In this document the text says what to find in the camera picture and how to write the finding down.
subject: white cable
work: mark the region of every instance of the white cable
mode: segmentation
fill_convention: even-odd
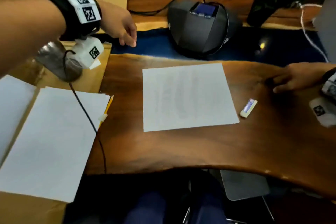
[[[327,56],[325,55],[325,53],[316,45],[314,44],[314,42],[309,38],[309,36],[307,35],[306,33],[306,30],[305,30],[305,25],[303,23],[303,13],[304,13],[304,10],[305,10],[305,7],[306,6],[316,6],[316,7],[322,7],[321,5],[316,5],[316,4],[305,4],[305,5],[301,5],[300,4],[300,9],[302,10],[301,12],[301,19],[300,19],[300,22],[301,22],[301,27],[302,27],[302,30],[303,30],[303,33],[304,33],[304,36],[307,38],[308,42],[316,49],[319,51],[319,53],[321,53],[321,55],[324,57],[325,61],[328,63],[329,60],[327,58]]]

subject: sheet of paper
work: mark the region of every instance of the sheet of paper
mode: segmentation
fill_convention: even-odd
[[[0,165],[35,89],[10,75],[0,79]]]
[[[77,94],[98,129],[110,97]],[[72,91],[41,89],[0,168],[0,191],[72,202],[94,139]]]
[[[143,130],[238,123],[221,63],[143,69]]]

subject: hand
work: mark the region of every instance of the hand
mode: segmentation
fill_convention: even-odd
[[[283,72],[273,78],[276,86],[274,93],[282,93],[289,90],[302,90],[319,83],[322,76],[336,67],[330,63],[293,63],[283,69]]]
[[[102,13],[101,28],[113,38],[119,38],[120,45],[137,45],[137,27],[128,10],[108,2],[99,1]]]

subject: yellow pencil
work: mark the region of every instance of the yellow pencil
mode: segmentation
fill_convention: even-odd
[[[114,95],[110,98],[109,102],[107,103],[107,107],[106,107],[106,109],[105,109],[104,114],[107,114],[107,111],[109,110],[110,105],[111,105],[111,103],[112,103],[112,101],[113,101],[113,97],[114,97]]]

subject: display screen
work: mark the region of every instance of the display screen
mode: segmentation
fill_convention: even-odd
[[[200,3],[193,12],[196,14],[204,14],[205,16],[213,16],[215,9],[216,6]]]

